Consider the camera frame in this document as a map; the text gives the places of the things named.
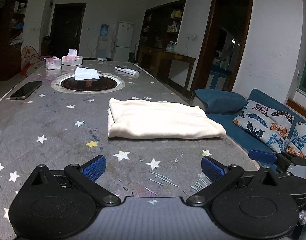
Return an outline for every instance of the blue sofa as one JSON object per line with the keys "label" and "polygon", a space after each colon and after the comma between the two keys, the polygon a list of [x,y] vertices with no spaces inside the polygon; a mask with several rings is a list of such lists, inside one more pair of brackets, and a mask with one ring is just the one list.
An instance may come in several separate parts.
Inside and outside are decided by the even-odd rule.
{"label": "blue sofa", "polygon": [[[223,127],[226,129],[227,135],[230,136],[243,149],[245,149],[246,152],[249,152],[252,149],[264,152],[272,152],[272,150],[267,145],[260,142],[253,136],[246,133],[240,127],[232,123],[233,119],[244,106],[241,95],[227,91],[199,89],[194,91],[192,100],[194,100],[194,97],[197,97],[205,106],[205,112],[207,113],[207,116],[217,123],[223,125]],[[288,134],[289,138],[292,136],[297,122],[306,122],[303,118],[294,113],[288,107],[268,96],[267,94],[261,92],[260,90],[253,89],[247,100],[256,101],[272,109],[292,114],[294,116],[294,121]]]}

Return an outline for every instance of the white refrigerator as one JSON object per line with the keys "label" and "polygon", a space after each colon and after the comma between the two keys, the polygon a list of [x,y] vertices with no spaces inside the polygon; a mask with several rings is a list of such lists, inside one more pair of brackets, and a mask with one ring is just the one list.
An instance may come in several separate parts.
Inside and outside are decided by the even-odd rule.
{"label": "white refrigerator", "polygon": [[132,42],[134,24],[119,21],[116,24],[115,39],[113,42],[112,59],[128,62]]}

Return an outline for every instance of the blue gripper pad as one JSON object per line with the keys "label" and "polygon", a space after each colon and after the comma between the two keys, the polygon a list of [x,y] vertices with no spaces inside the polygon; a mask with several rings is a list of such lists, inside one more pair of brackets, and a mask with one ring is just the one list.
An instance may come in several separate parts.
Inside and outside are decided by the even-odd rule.
{"label": "blue gripper pad", "polygon": [[267,164],[275,164],[277,161],[277,158],[275,154],[273,153],[267,153],[267,152],[261,152],[257,150],[250,150],[249,151],[249,158],[251,160],[255,160],[261,163],[267,163]]}
{"label": "blue gripper pad", "polygon": [[201,161],[201,168],[202,172],[204,173],[205,176],[208,177],[208,179],[212,182],[215,182],[217,179],[220,177],[224,176],[225,171],[224,171],[224,165],[218,163],[217,161],[213,160],[212,158],[208,157],[203,157]]}
{"label": "blue gripper pad", "polygon": [[106,159],[104,156],[100,158],[95,158],[96,160],[92,162],[92,160],[86,164],[87,166],[83,167],[82,174],[88,177],[92,181],[96,181],[106,169]]}

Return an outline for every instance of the white remote control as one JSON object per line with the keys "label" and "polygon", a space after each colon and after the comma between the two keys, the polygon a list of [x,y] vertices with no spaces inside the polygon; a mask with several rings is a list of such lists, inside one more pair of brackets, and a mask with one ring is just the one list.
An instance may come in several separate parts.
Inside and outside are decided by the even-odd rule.
{"label": "white remote control", "polygon": [[131,74],[131,75],[138,75],[140,72],[139,71],[135,71],[129,68],[121,68],[121,67],[115,67],[116,70]]}

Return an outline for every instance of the bolt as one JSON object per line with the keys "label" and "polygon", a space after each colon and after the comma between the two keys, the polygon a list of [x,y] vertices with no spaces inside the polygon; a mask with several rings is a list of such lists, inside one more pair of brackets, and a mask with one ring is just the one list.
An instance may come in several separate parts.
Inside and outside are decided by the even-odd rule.
{"label": "bolt", "polygon": [[106,204],[114,204],[118,201],[118,197],[115,195],[107,195],[103,198],[103,202]]}
{"label": "bolt", "polygon": [[199,196],[199,195],[194,195],[190,197],[190,201],[194,204],[202,204],[205,201],[205,197]]}

